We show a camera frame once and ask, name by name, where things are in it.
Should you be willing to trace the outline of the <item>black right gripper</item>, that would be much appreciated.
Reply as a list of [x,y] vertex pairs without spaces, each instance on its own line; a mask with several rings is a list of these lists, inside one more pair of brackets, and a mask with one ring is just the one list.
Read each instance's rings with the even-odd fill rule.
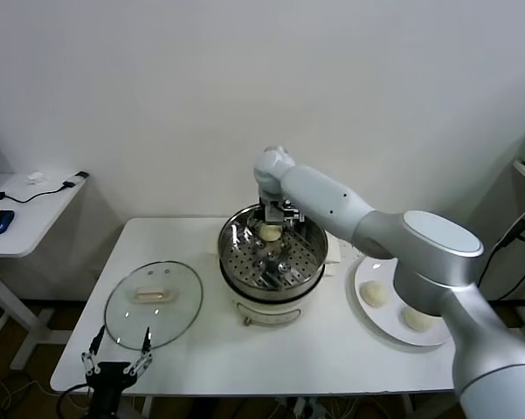
[[272,226],[282,226],[284,215],[281,200],[260,199],[260,204],[265,211],[265,224]]

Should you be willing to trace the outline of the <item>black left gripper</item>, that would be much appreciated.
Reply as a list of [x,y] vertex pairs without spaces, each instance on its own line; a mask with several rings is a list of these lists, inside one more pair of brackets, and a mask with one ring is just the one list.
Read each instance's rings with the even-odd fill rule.
[[132,364],[128,361],[103,361],[97,365],[95,357],[99,352],[103,336],[104,326],[101,326],[87,351],[81,354],[86,384],[93,390],[86,418],[117,418],[122,392],[133,386],[136,378],[139,378],[153,361],[149,327],[144,335],[141,354]]

